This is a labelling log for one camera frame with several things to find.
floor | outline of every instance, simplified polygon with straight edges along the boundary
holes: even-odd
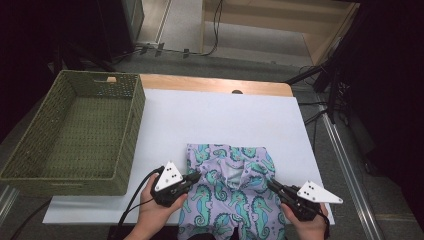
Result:
[[[146,3],[145,9],[148,9],[148,2],[143,1],[143,3]],[[173,13],[177,16],[180,14],[173,12],[176,11],[172,8],[174,2],[176,1],[171,2],[168,11],[169,14]],[[166,6],[168,2],[163,1],[162,3],[162,6]],[[180,35],[172,37],[171,32],[165,33],[165,31],[173,29],[172,22],[167,21],[164,24],[161,34],[152,34],[151,36],[160,36],[159,41],[166,42],[165,46],[172,47],[172,44],[174,44],[175,47],[180,48],[189,41],[185,41]],[[223,25],[220,32],[220,39],[222,39],[220,43],[223,45],[222,47],[221,45],[218,46],[218,51],[212,57],[190,56],[183,59],[179,53],[162,53],[161,56],[155,57],[154,51],[148,51],[143,55],[131,55],[114,67],[123,72],[282,82],[305,70],[305,68],[301,69],[302,66],[310,65],[306,47],[296,33],[283,33],[291,41],[284,41],[284,46],[277,47],[280,51],[272,51],[272,49],[276,49],[275,41],[267,39],[266,36],[268,35],[265,33],[269,34],[270,39],[282,33],[271,33],[264,29],[240,28],[237,30],[239,31],[238,34],[229,36],[226,33],[234,32],[231,28],[234,29],[237,26]],[[205,28],[205,50],[213,43],[210,29],[211,26],[208,25]],[[242,35],[250,35],[251,37],[248,39],[261,39],[262,43],[259,44],[259,40],[255,43],[243,41],[243,39],[246,39],[245,37],[237,37]],[[196,41],[192,42],[192,47],[185,46],[183,48],[195,49],[197,46],[200,50]],[[326,93],[317,95],[313,92],[309,85],[313,81],[314,79],[305,79],[305,81],[292,86],[298,102],[317,102],[326,97]],[[35,106],[33,111],[28,113],[9,134],[8,138],[0,144],[0,167],[19,141],[37,108],[38,106]],[[300,110],[304,119],[308,119],[319,112],[321,108],[318,105],[306,105],[300,106]],[[330,127],[337,130],[354,178],[358,182],[365,201],[370,206],[372,217],[376,220],[375,227],[381,233],[381,238],[374,239],[424,239],[423,231],[405,203],[399,187],[385,176],[375,177],[365,171],[362,155],[349,126],[345,125],[337,115],[335,119],[336,125]],[[346,174],[342,170],[325,116],[319,118],[316,124],[307,125],[306,129],[311,145],[315,148],[315,157],[324,185],[345,200],[342,205],[332,205],[336,221],[336,225],[331,227],[332,239],[373,239],[367,236],[360,221],[358,214],[361,212],[358,211],[358,206],[355,204],[354,197],[352,197],[354,195],[351,194],[352,190],[346,183]],[[6,186],[0,184],[0,190],[3,192],[5,189]],[[13,198],[13,196],[9,196],[7,194],[0,195],[0,216],[4,216],[3,213],[8,212],[7,217],[0,218],[0,236],[2,236],[2,239],[9,239],[27,216],[47,200],[46,198],[34,198],[19,194],[16,196],[13,205],[7,208],[4,203],[10,202],[10,198]],[[31,220],[19,239],[107,239],[109,226],[44,225],[42,224],[44,213],[45,210],[42,210]],[[295,230],[291,225],[287,226],[286,235],[290,240],[297,239]]]

person's right hand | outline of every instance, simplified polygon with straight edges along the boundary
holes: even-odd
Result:
[[[296,228],[297,234],[301,240],[323,240],[326,229],[324,219],[317,215],[314,220],[301,222],[294,215],[293,211],[284,203],[281,204],[284,215]],[[324,204],[321,203],[321,210],[325,216],[328,216],[328,211]]]

seahorse pattern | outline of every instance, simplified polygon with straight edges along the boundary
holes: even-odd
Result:
[[[181,209],[179,239],[206,232],[230,239],[234,227],[242,240],[284,239],[278,197],[266,187],[275,168],[265,148],[189,144],[187,169],[202,178]]]

gray carpet floor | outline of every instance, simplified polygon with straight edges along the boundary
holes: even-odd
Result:
[[[114,67],[117,71],[133,73],[157,73],[183,76],[199,76],[249,81],[282,82],[298,74],[299,68],[271,63],[190,56],[162,53],[155,57],[150,51],[144,55],[132,55]],[[293,87],[298,102],[316,102],[316,94],[305,82]],[[28,126],[37,106],[27,115],[0,145],[0,166],[4,164],[14,145],[19,141]],[[301,106],[304,119],[316,114],[318,106]],[[350,129],[338,120],[337,128],[342,142],[355,168],[355,173],[367,193],[379,227],[386,239],[424,239],[422,230],[416,223],[403,199],[400,189],[388,178],[368,175],[362,164],[362,157]],[[313,144],[314,124],[306,129]],[[331,239],[366,239],[356,207],[346,185],[333,145],[330,141],[323,119],[316,125],[315,156],[324,185],[344,199],[342,205],[332,205],[336,225],[331,227]],[[34,198],[20,194],[0,227],[0,238],[9,239],[15,229],[47,198]],[[42,224],[45,210],[37,214],[26,226],[19,239],[106,239],[109,226],[62,226]],[[291,225],[287,226],[287,238],[298,239]]]

wicker basket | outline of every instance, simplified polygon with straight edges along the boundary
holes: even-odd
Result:
[[[139,75],[62,71],[0,174],[28,195],[124,195],[145,95]]]

